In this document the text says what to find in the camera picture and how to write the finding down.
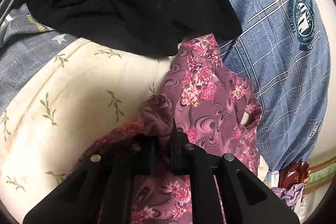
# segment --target blue plaid shirt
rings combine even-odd
[[[315,0],[230,0],[243,33],[221,46],[253,80],[263,112],[257,147],[271,170],[307,160],[327,106],[328,38]]]

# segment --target black fabric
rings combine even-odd
[[[26,0],[32,16],[59,32],[103,46],[163,57],[177,53],[185,35],[242,32],[228,0]]]

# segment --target purple fabric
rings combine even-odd
[[[246,127],[241,125],[244,112],[250,114],[251,120]],[[162,154],[157,158],[155,174],[135,180],[132,224],[190,224],[189,177],[172,175],[167,160],[173,117],[191,143],[218,156],[232,153],[256,175],[260,114],[251,79],[239,78],[223,66],[217,42],[209,34],[181,44],[158,93],[145,102],[141,120],[97,140],[80,162],[95,153],[104,153],[110,143],[139,132],[158,136]]]
[[[272,191],[280,199],[286,201],[286,204],[294,210],[296,203],[302,198],[304,183],[294,184],[289,190],[286,188],[273,188]]]

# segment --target gray garment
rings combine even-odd
[[[35,21],[26,4],[11,9],[14,1],[0,0],[0,114],[50,59],[77,39],[56,37],[61,34]]]

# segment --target white star print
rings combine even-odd
[[[51,40],[57,40],[58,44],[61,45],[61,43],[62,43],[63,41],[67,42],[67,40],[64,39],[64,36],[65,36],[65,33],[64,33],[64,34],[57,35],[57,36],[55,36],[54,38],[52,38]]]

